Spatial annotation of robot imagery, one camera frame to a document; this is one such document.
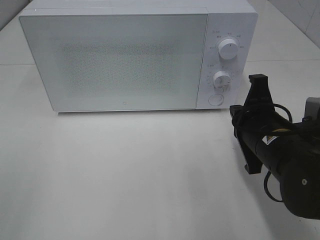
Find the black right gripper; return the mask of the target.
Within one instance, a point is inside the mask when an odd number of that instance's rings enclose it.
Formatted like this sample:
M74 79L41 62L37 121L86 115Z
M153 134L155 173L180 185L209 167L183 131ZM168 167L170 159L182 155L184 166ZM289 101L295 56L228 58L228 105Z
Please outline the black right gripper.
M249 175L260 174L262 162L251 150L273 150L278 143L276 136L267 136L272 131L275 105L268 85L268 76L251 74L248 95L242 105L229 108L234 134L240 143L245 158L245 170Z

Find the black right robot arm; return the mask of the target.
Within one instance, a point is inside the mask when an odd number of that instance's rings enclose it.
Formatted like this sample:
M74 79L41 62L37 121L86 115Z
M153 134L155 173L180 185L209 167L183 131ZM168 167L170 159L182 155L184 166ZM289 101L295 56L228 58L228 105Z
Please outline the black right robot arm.
M301 122L277 113L268 77L252 74L243 105L229 109L237 139L250 174L267 175L279 182L280 202L294 215L320 217L320 100L309 97Z

